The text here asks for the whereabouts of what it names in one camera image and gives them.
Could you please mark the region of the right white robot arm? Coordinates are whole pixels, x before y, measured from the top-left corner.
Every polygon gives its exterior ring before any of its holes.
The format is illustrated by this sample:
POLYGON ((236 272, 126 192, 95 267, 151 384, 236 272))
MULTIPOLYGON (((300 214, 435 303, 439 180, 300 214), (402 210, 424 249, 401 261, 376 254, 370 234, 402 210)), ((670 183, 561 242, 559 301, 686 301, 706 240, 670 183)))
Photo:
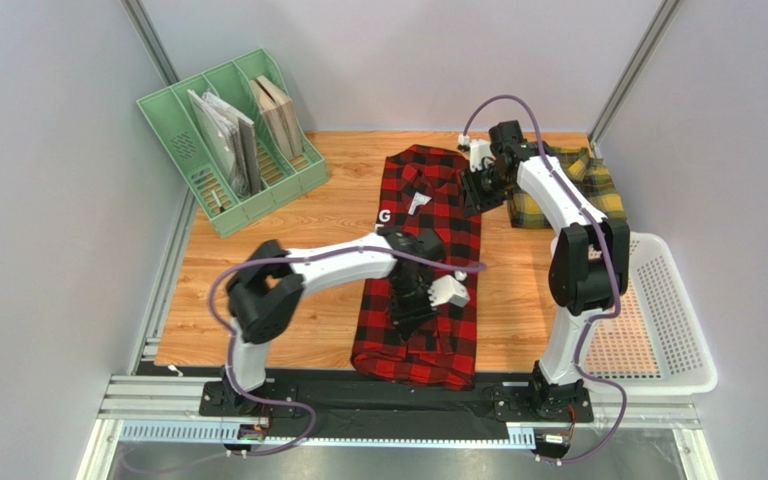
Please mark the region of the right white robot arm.
POLYGON ((460 174, 464 211, 481 215, 519 189, 549 221, 556 243, 548 281, 557 310, 550 343, 533 369, 530 400, 548 407, 574 403, 585 393, 580 363, 593 322, 620 309, 628 285, 630 228, 587 201, 545 142, 526 141, 518 122, 501 122, 489 135, 458 138, 469 156, 460 174))

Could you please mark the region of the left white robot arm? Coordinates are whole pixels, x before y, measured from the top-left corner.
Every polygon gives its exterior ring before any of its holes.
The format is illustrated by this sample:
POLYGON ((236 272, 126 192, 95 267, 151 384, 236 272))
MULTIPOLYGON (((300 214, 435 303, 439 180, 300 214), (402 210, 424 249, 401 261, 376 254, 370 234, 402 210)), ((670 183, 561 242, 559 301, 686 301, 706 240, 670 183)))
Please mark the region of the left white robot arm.
POLYGON ((314 249, 285 249, 276 240, 261 244, 224 283, 230 318, 222 324, 231 334, 225 375, 231 391, 246 396, 264 384, 272 341, 311 294, 386 279, 398 312, 412 320, 435 315, 432 276, 444 258, 444 242, 434 231, 411 234, 397 227, 314 249))

